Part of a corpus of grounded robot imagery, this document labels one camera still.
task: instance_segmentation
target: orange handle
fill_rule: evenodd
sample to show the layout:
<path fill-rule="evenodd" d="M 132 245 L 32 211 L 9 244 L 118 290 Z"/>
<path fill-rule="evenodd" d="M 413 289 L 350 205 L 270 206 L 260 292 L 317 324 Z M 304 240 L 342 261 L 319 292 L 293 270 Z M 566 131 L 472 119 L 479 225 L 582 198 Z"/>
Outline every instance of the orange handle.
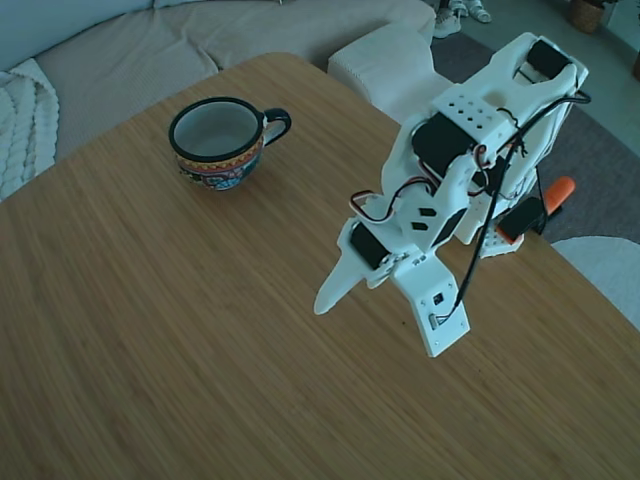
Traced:
<path fill-rule="evenodd" d="M 576 189 L 576 182 L 571 177 L 560 177 L 544 193 L 544 203 L 551 215 Z"/>

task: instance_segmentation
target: black mug rim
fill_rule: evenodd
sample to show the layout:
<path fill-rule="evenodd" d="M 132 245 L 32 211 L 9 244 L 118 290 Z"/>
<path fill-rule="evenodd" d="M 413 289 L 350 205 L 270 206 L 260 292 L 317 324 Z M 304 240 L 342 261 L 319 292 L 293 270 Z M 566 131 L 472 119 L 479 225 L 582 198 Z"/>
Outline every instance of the black mug rim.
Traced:
<path fill-rule="evenodd" d="M 202 105 L 207 105 L 209 103 L 235 103 L 238 105 L 242 105 L 243 107 L 245 107 L 247 110 L 249 110 L 251 113 L 255 115 L 257 120 L 257 125 L 258 125 L 258 128 L 256 129 L 256 133 L 253 135 L 253 137 L 251 137 L 251 139 L 247 143 L 245 143 L 241 147 L 231 152 L 224 153 L 222 155 L 211 155 L 211 156 L 196 155 L 194 153 L 190 153 L 182 149 L 178 145 L 175 139 L 175 130 L 176 130 L 176 126 L 178 125 L 178 122 L 180 122 L 180 120 L 182 120 L 192 110 L 195 110 L 196 108 L 201 107 Z M 199 102 L 189 105 L 188 107 L 181 110 L 180 113 L 178 113 L 178 115 L 175 116 L 175 118 L 171 122 L 171 126 L 169 127 L 169 143 L 171 143 L 171 147 L 175 152 L 177 152 L 181 157 L 186 158 L 187 160 L 192 160 L 194 162 L 200 162 L 200 163 L 223 162 L 225 160 L 230 160 L 234 157 L 237 157 L 238 155 L 242 155 L 244 152 L 246 152 L 251 147 L 253 147 L 258 142 L 258 140 L 262 136 L 262 133 L 264 132 L 263 122 L 264 122 L 264 113 L 258 111 L 256 107 L 251 105 L 249 102 L 242 100 L 241 98 L 235 98 L 235 97 L 205 98 L 204 100 L 200 100 Z"/>

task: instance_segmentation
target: white ottoman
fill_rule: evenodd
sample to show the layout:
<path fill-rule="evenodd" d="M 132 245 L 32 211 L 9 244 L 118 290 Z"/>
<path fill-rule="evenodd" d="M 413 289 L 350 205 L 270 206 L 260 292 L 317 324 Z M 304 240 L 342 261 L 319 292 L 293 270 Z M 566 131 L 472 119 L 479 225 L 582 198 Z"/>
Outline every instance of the white ottoman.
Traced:
<path fill-rule="evenodd" d="M 452 85 L 434 70 L 430 41 L 428 32 L 389 24 L 334 54 L 328 73 L 403 123 Z"/>

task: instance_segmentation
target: wicker basket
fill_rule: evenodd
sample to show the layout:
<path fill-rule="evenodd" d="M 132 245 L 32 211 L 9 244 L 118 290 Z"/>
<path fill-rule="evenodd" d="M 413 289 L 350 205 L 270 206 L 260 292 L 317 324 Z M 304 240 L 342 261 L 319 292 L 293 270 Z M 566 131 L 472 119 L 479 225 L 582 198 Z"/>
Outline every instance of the wicker basket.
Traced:
<path fill-rule="evenodd" d="M 585 0 L 571 0 L 569 22 L 584 33 L 593 33 L 600 25 L 604 9 L 591 5 Z"/>

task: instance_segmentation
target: mug handle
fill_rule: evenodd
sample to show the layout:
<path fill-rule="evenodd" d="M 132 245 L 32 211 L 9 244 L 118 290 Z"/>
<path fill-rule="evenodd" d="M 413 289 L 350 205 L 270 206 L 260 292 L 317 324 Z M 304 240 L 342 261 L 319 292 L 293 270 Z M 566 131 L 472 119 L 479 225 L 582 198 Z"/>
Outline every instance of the mug handle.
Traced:
<path fill-rule="evenodd" d="M 270 145 L 277 140 L 280 140 L 291 129 L 291 115 L 282 108 L 270 108 L 265 110 L 264 118 L 267 120 L 267 125 L 272 122 L 281 122 L 281 125 L 274 126 L 270 129 L 265 129 L 264 134 L 264 146 Z"/>

